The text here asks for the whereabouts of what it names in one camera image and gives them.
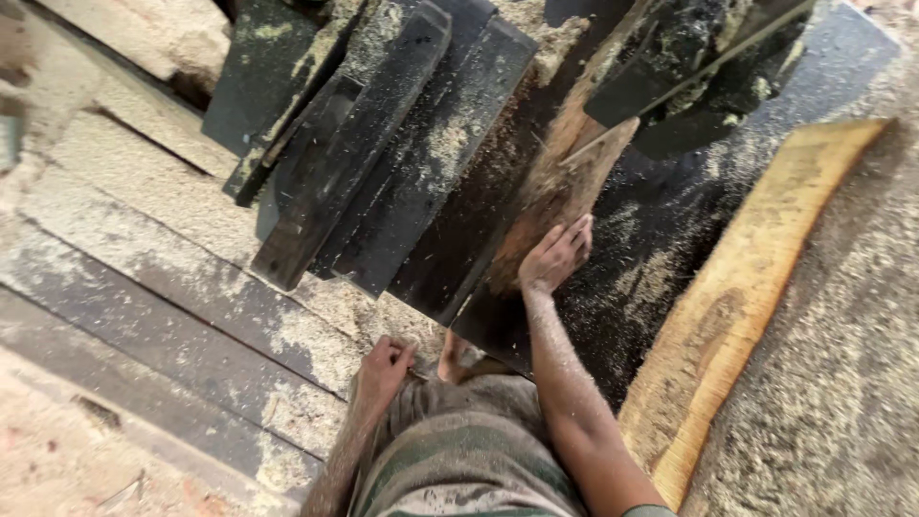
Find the wooden floor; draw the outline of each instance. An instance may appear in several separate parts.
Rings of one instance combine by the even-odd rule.
[[[275,291],[248,269],[255,211],[220,192],[234,157],[193,114],[28,12],[0,22],[31,77],[0,92],[28,121],[2,179],[0,345],[190,445],[213,483],[295,507],[373,341],[416,342],[424,368],[443,330],[343,283]]]

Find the hand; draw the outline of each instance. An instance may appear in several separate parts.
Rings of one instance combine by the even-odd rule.
[[[520,264],[520,289],[550,294],[562,285],[590,256],[593,223],[593,215],[583,215],[567,230],[559,224],[542,237]]]
[[[405,372],[414,366],[416,347],[405,347],[389,336],[383,336],[360,362],[357,371],[357,393],[354,414],[366,423],[376,424],[399,391]]]

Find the person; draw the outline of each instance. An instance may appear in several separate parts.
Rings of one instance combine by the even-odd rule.
[[[520,265],[535,384],[448,333],[440,380],[409,370],[414,348],[383,337],[304,516],[673,516],[632,460],[578,360],[552,293],[587,261],[593,217],[552,228]]]

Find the dirty arm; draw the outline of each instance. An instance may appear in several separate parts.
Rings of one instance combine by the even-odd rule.
[[[386,336],[361,361],[345,427],[338,434],[325,470],[303,504],[301,517],[343,517],[347,513],[357,462],[386,407],[399,391],[405,372],[413,364],[414,348],[405,348]]]
[[[567,230],[549,231],[521,264],[520,289],[539,405],[555,450],[590,512],[619,517],[641,504],[663,506],[664,500],[632,460],[616,417],[575,354],[552,299],[552,292],[586,262],[592,221],[586,215]]]

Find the bare foot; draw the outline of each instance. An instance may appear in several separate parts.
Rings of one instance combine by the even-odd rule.
[[[460,366],[460,358],[469,345],[470,343],[466,339],[447,329],[444,350],[440,352],[440,362],[437,364],[437,376],[440,377],[441,381],[458,385],[466,378],[469,368]]]

